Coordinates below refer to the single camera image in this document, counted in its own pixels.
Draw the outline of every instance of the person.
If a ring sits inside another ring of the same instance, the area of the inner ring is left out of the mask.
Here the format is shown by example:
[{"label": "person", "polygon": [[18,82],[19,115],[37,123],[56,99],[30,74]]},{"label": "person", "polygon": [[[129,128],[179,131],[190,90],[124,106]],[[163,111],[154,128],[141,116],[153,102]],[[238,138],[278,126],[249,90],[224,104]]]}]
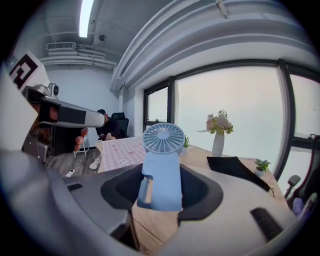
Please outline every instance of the person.
[{"label": "person", "polygon": [[120,126],[117,119],[109,117],[104,109],[99,109],[97,112],[104,115],[104,125],[95,128],[98,136],[103,141],[121,139]]}]

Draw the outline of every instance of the window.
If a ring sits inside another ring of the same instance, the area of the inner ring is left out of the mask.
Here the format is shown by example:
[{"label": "window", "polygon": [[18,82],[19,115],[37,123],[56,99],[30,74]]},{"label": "window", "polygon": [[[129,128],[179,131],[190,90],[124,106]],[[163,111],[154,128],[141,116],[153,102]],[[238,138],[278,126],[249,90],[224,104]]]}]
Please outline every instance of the window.
[{"label": "window", "polygon": [[285,163],[284,170],[280,179],[278,180],[279,187],[283,194],[286,193],[289,184],[288,180],[292,175],[300,176],[301,180],[295,186],[298,188],[300,184],[304,181],[307,172],[309,170],[309,165],[311,161],[311,150],[301,149],[298,147],[291,147],[289,157]]},{"label": "window", "polygon": [[147,126],[157,123],[174,123],[174,95],[175,83],[172,76],[144,90],[143,131]]},{"label": "window", "polygon": [[215,136],[206,128],[208,114],[227,111],[233,125],[224,155],[268,159],[277,165],[283,131],[282,95],[276,67],[232,67],[179,79],[178,122],[190,144],[211,151]]},{"label": "window", "polygon": [[320,84],[290,75],[295,100],[295,136],[320,135]]},{"label": "window", "polygon": [[168,111],[168,87],[158,90],[148,97],[148,119],[149,121],[167,121]]},{"label": "window", "polygon": [[197,130],[206,128],[208,114],[224,109],[234,132],[225,137],[223,154],[268,159],[284,192],[289,177],[302,182],[308,171],[310,134],[320,135],[319,99],[320,73],[312,69],[283,59],[224,61],[145,90],[143,128],[175,123],[191,145],[211,151],[214,135]]}]

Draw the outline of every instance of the wooden table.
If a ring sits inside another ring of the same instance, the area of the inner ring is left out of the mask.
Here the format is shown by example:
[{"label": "wooden table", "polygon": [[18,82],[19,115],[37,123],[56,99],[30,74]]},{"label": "wooden table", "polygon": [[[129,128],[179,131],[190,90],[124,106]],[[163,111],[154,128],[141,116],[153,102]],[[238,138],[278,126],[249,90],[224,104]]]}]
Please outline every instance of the wooden table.
[{"label": "wooden table", "polygon": [[[95,144],[96,148],[102,154],[102,143]],[[190,146],[187,153],[180,156],[180,163],[187,167],[199,167],[210,170],[207,157],[211,156],[211,152],[197,146]],[[252,172],[256,168],[253,158],[239,158],[239,160]],[[101,160],[101,165],[98,173],[104,172],[104,163]],[[261,177],[274,192],[274,198],[283,207],[289,209],[285,197],[283,196],[276,179],[273,174],[267,169],[266,173]],[[150,182],[147,194],[147,201],[151,200],[152,183]],[[178,230],[178,212],[177,211],[155,211],[137,206],[137,201],[132,207],[134,227],[137,233],[141,251],[146,254],[157,252]]]}]

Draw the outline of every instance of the flower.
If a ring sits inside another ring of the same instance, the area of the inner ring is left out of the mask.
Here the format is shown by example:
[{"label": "flower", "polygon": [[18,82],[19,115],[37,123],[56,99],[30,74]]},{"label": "flower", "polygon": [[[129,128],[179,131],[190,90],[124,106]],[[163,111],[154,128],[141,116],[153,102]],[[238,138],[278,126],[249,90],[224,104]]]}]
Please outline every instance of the flower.
[{"label": "flower", "polygon": [[219,115],[216,119],[216,124],[220,126],[221,128],[229,128],[231,126],[231,123],[226,119],[223,115]]},{"label": "flower", "polygon": [[206,129],[198,130],[199,133],[209,132],[214,134],[217,132],[220,135],[225,135],[225,133],[230,134],[233,132],[234,126],[228,121],[228,114],[224,109],[221,109],[218,112],[218,116],[213,114],[208,114],[206,120]]}]

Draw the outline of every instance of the fluorescent light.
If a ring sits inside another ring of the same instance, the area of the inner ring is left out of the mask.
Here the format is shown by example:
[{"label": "fluorescent light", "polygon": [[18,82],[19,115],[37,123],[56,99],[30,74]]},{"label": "fluorescent light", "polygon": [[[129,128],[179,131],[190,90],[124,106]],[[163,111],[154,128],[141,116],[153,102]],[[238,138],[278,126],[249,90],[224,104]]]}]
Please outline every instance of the fluorescent light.
[{"label": "fluorescent light", "polygon": [[81,38],[88,36],[89,19],[94,1],[95,0],[82,0],[79,22],[79,37]]}]

